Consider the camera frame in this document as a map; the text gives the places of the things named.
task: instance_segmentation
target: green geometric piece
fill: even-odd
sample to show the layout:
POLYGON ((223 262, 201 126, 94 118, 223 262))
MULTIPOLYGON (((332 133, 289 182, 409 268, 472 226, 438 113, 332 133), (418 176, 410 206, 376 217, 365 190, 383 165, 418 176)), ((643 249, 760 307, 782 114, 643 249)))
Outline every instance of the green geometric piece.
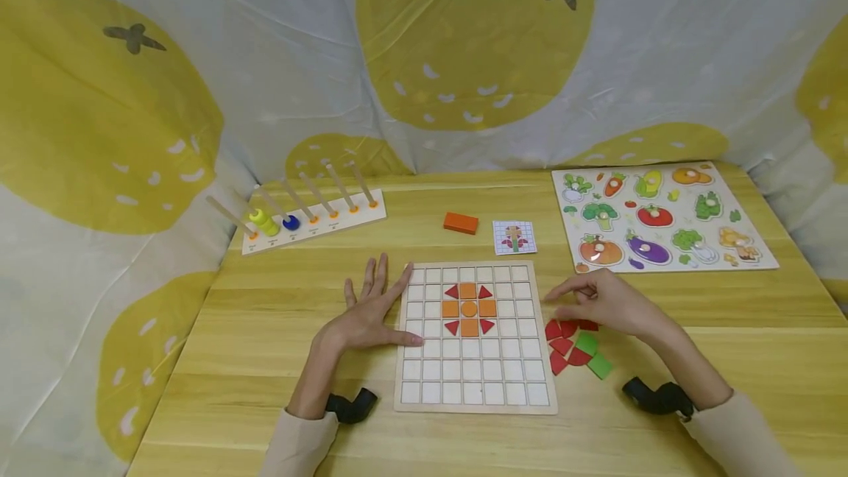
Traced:
POLYGON ((594 356, 598 353, 598 340, 591 333, 580 332, 575 347, 583 350, 590 356, 594 356))
POLYGON ((603 354, 599 353, 595 354, 595 358, 590 359, 586 366, 602 380, 603 378, 606 378, 607 375, 609 375, 610 370, 612 370, 612 364, 603 356, 603 354))

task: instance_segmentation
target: hand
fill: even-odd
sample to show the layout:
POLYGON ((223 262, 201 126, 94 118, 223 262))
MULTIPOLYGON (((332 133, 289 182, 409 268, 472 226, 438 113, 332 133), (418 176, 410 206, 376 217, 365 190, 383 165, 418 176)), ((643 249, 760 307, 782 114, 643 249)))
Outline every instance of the hand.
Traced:
POLYGON ((657 304, 608 269, 574 275, 545 296, 553 300, 574 293, 577 304, 561 305, 556 319, 588 319, 645 341, 679 328, 657 304))
POLYGON ((347 303, 345 313, 328 322, 323 332, 338 343, 344 350, 350 348, 379 347, 379 345, 403 345, 404 347, 420 347, 424 342, 414 333, 391 330, 383 323, 386 313, 392 304, 403 293, 409 277, 412 276, 412 263, 407 264, 397 282, 392 284, 389 291, 383 293, 386 287, 386 266, 389 256, 380 255, 380 263, 376 266, 374 276, 374 258, 368 259, 366 276, 362 281, 362 293, 359 299, 353 293, 353 281, 350 278, 344 282, 344 299, 347 303))

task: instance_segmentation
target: fabric backdrop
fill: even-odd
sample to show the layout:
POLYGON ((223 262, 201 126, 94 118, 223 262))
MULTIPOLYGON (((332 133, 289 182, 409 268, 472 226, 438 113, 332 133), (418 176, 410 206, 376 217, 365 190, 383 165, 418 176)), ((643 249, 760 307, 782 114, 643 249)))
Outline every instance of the fabric backdrop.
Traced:
POLYGON ((253 181, 729 160, 848 300, 848 0, 0 0, 0 476, 120 476, 253 181))

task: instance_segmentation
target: beige sleeve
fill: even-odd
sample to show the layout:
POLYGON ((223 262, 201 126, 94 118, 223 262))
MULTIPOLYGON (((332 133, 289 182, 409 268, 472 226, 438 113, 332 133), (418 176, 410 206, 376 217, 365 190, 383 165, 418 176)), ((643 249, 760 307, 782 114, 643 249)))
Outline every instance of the beige sleeve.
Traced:
POLYGON ((729 477, 799 477, 759 409, 740 392, 718 408, 697 411, 686 431, 729 477))
POLYGON ((337 429, 335 412, 321 420, 303 420, 284 409, 258 477, 312 477, 336 439, 337 429))

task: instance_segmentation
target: wooden table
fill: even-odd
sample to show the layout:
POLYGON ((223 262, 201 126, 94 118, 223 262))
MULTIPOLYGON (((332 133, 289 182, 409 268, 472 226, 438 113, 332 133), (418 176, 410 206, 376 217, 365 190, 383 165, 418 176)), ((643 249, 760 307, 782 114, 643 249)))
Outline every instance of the wooden table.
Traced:
MULTIPOLYGON (((625 278, 751 395, 807 475, 846 476, 846 321, 751 180, 734 166, 720 171, 780 269, 625 278)), ((249 258, 240 242, 231 244, 129 477, 255 476, 313 334, 345 308, 342 281, 361 282, 369 255, 389 253, 393 280, 408 260, 492 260, 491 221, 521 219, 534 222, 539 254, 526 258, 540 291, 573 272, 549 172, 382 177, 370 185, 386 192, 384 222, 249 258), (447 210, 478 216, 478 235, 443 230, 447 210)), ((270 191, 283 198, 278 186, 270 191)), ((397 317, 396 305, 389 321, 397 317)), ((674 417, 643 414, 621 394, 635 375, 654 387, 670 380, 651 351, 603 328, 598 340, 615 370, 605 381, 588 369, 565 371, 553 417, 398 414, 395 350, 348 353, 336 392, 351 398, 366 386, 383 399, 368 421, 339 429, 317 475, 721 475, 674 417)))

